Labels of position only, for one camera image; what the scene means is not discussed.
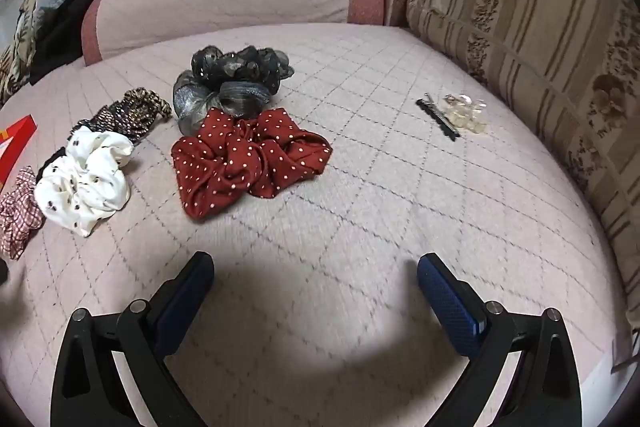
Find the red white plaid scrunchie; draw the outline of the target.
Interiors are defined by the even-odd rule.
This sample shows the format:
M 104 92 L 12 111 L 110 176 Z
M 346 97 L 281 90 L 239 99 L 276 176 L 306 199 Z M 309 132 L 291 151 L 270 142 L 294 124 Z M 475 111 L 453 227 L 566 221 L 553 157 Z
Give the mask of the red white plaid scrunchie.
M 32 234 L 43 226 L 35 186 L 34 170 L 23 167 L 18 170 L 12 190 L 1 196 L 1 254 L 11 260 L 21 257 Z

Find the white black-dotted scrunchie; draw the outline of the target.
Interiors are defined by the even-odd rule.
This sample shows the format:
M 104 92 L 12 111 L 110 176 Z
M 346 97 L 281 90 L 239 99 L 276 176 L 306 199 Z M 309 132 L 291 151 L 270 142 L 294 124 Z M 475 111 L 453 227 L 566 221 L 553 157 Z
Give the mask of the white black-dotted scrunchie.
M 112 217 L 130 199 L 125 173 L 134 143 L 120 133 L 82 126 L 67 142 L 65 154 L 44 168 L 34 190 L 43 216 L 87 237 L 98 222 Z

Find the red polka dot scrunchie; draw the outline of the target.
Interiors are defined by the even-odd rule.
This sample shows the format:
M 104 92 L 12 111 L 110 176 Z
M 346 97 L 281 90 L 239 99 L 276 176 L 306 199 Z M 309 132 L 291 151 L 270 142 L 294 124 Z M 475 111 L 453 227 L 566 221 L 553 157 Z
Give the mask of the red polka dot scrunchie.
M 245 194 L 276 197 L 319 176 L 331 154 L 323 136 L 299 128 L 283 108 L 253 119 L 209 109 L 198 133 L 171 147 L 181 206 L 194 220 L 220 213 Z

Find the leopard print scrunchie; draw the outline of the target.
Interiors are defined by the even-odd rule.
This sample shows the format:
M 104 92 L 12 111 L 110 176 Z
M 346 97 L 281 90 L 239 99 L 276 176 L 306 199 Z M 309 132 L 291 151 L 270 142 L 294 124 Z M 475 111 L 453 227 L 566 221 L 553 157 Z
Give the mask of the leopard print scrunchie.
M 115 132 L 126 136 L 134 145 L 139 144 L 158 120 L 171 116 L 171 106 L 156 92 L 134 88 L 125 92 L 121 100 L 104 105 L 96 115 L 81 119 L 70 130 L 70 135 L 81 127 L 92 132 Z

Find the black sheer organza scrunchie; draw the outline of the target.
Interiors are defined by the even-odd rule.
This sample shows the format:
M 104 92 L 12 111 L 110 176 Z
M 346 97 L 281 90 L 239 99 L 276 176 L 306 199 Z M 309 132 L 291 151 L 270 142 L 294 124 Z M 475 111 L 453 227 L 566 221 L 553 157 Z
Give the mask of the black sheer organza scrunchie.
M 224 53 L 206 46 L 191 58 L 172 88 L 172 103 L 182 134 L 198 133 L 209 111 L 232 118 L 254 118 L 278 93 L 281 82 L 294 75 L 288 56 L 273 48 L 247 46 Z

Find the red cardboard box tray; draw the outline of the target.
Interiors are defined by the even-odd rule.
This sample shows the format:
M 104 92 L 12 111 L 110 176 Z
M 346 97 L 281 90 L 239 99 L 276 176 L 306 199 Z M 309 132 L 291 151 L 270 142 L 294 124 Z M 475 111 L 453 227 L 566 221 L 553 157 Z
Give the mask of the red cardboard box tray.
M 4 187 L 6 184 L 17 159 L 36 130 L 37 125 L 30 115 L 26 115 L 1 130 L 0 187 Z

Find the clear pearl hair clip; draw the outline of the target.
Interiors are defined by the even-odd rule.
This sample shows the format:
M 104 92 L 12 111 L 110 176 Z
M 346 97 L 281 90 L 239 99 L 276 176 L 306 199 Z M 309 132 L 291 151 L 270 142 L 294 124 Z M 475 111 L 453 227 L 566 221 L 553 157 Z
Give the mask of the clear pearl hair clip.
M 455 128 L 476 134 L 486 130 L 483 113 L 487 105 L 483 100 L 473 100 L 466 94 L 447 94 L 444 96 L 444 102 L 445 116 Z

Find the black hair clip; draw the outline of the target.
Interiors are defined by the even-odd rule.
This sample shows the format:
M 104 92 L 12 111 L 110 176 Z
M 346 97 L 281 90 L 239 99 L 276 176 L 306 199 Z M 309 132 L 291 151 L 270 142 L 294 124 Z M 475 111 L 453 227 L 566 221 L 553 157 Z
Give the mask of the black hair clip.
M 436 106 L 435 101 L 428 93 L 425 93 L 422 98 L 416 100 L 416 106 L 420 107 L 425 114 L 430 116 L 444 135 L 447 135 L 451 141 L 456 141 L 460 138 L 460 133 L 451 121 L 442 113 L 442 111 Z

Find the floral beige brown cloth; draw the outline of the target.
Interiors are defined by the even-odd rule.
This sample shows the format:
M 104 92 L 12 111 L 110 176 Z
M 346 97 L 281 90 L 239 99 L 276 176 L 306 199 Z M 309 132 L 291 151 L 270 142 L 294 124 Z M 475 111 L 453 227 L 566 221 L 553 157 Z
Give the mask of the floral beige brown cloth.
M 38 0 L 23 0 L 11 43 L 1 54 L 1 105 L 6 104 L 28 80 L 36 53 Z

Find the striped beige brown cushion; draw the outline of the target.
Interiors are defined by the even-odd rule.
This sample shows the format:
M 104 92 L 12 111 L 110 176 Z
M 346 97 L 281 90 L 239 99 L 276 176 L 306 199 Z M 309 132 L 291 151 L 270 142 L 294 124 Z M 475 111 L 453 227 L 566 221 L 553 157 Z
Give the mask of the striped beige brown cushion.
M 408 0 L 455 60 L 564 164 L 603 225 L 639 321 L 639 10 L 634 0 Z

